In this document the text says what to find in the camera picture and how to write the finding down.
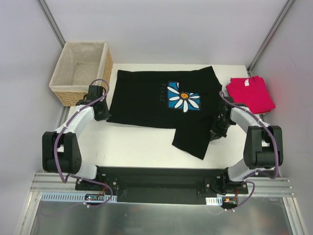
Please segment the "black t shirt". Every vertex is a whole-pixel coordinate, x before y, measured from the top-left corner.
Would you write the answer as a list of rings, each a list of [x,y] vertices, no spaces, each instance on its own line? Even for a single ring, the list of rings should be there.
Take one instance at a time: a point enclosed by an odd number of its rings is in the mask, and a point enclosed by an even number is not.
[[[222,90],[212,66],[117,72],[108,122],[174,129],[172,145],[204,159]]]

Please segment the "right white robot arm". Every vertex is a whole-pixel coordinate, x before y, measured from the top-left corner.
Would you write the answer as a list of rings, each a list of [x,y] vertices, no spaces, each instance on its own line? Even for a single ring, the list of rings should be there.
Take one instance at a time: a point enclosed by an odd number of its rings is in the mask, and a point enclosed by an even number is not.
[[[220,177],[206,184],[206,190],[226,195],[236,193],[249,177],[262,174],[275,179],[283,163],[282,129],[269,125],[243,104],[234,103],[229,96],[221,95],[218,113],[210,130],[210,140],[225,138],[230,126],[238,125],[246,134],[243,158],[225,168]]]

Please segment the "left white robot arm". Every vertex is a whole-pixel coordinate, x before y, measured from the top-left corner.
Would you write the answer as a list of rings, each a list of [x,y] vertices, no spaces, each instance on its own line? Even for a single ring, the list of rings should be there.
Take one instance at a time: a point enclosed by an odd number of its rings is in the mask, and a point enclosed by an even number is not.
[[[90,85],[88,93],[80,99],[75,111],[60,127],[42,136],[42,165],[44,171],[58,173],[62,181],[75,176],[87,179],[92,190],[103,186],[103,178],[97,174],[97,166],[83,161],[78,138],[91,121],[103,121],[110,117],[106,102],[108,91],[102,86]]]

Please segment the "wicker basket with liner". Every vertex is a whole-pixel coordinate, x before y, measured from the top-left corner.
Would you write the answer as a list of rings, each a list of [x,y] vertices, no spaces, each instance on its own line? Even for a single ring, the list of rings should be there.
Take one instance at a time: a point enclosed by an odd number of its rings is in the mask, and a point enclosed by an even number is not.
[[[92,81],[110,82],[112,67],[107,42],[66,42],[49,87],[65,107],[75,106],[88,93]]]

